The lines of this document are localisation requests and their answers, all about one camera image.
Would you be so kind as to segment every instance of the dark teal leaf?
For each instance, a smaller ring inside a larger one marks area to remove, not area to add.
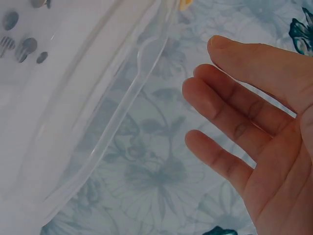
[[[309,39],[310,31],[303,23],[299,22],[297,19],[293,19],[290,25],[289,35],[292,38],[302,37]]]
[[[307,18],[307,22],[309,24],[309,28],[313,30],[313,14],[307,10],[307,8],[302,8],[303,12]]]
[[[219,226],[216,226],[214,229],[204,233],[203,235],[238,235],[235,230],[222,229]]]
[[[155,132],[160,132],[164,127],[157,120],[145,119],[141,122],[142,130],[147,134],[153,134]]]

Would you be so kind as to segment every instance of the knuckle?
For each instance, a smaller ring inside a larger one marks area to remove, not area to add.
[[[238,140],[247,130],[248,123],[242,122],[238,124],[234,130],[234,141]]]
[[[261,100],[252,103],[248,109],[247,116],[250,120],[255,120],[264,107],[264,102]]]

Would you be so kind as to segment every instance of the finger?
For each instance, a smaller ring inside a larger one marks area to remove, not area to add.
[[[237,143],[255,161],[271,136],[226,104],[201,79],[184,82],[183,95],[195,109]]]
[[[240,111],[271,136],[277,135],[293,118],[270,104],[257,94],[249,91],[212,65],[200,65],[194,71],[226,103]]]
[[[205,164],[227,179],[242,196],[252,174],[252,168],[243,160],[228,153],[200,131],[186,135],[188,148]]]
[[[313,58],[263,44],[242,44],[214,36],[212,61],[231,77],[273,94],[297,113],[313,98]]]

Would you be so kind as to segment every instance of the plastic lid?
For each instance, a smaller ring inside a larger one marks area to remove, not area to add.
[[[10,91],[0,109],[0,196],[5,205],[27,212],[40,226],[95,168],[160,56],[178,8],[176,0],[66,2],[56,0],[50,9],[17,0],[0,4],[21,12],[20,28],[10,37],[19,38],[20,47],[25,38],[38,43],[22,62],[23,57],[17,60],[16,55],[0,61],[6,71],[0,89]],[[23,15],[28,20],[22,21]],[[45,51],[48,57],[37,65]],[[138,71],[99,143],[75,168],[72,153],[115,79],[123,79],[119,70],[131,52],[136,54]]]

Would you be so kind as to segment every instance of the flower pattern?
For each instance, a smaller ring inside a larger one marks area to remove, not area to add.
[[[199,129],[255,163],[186,103],[181,86],[195,66],[211,62],[206,43],[214,34],[312,56],[312,6],[311,0],[195,0],[179,12],[160,60],[99,166],[42,235],[256,235],[239,195],[189,152],[184,134]],[[112,85],[110,99],[77,147],[78,164],[93,150],[137,74],[137,53],[135,48],[120,68],[123,79]]]
[[[299,53],[313,57],[313,14],[307,8],[303,8],[303,12],[308,25],[305,26],[294,18],[290,25],[289,35]]]

